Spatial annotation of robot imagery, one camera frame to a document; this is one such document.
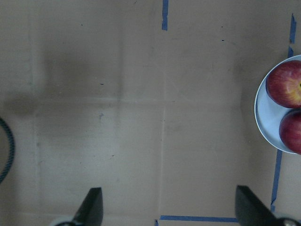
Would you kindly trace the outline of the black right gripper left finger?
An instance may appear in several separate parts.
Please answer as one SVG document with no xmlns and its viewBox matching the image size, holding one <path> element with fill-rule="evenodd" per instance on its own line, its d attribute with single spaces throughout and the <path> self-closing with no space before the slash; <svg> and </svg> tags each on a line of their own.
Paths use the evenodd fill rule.
<svg viewBox="0 0 301 226">
<path fill-rule="evenodd" d="M 101 187 L 90 188 L 72 219 L 56 219 L 51 226 L 100 226 L 103 222 L 103 193 Z"/>
</svg>

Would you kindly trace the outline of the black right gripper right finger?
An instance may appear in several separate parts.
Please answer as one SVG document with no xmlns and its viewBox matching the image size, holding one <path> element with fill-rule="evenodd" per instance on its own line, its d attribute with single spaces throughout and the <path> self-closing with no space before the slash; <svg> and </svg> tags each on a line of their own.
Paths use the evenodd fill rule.
<svg viewBox="0 0 301 226">
<path fill-rule="evenodd" d="M 275 215 L 247 186 L 237 186 L 235 215 L 241 226 L 299 226 L 295 219 Z"/>
</svg>

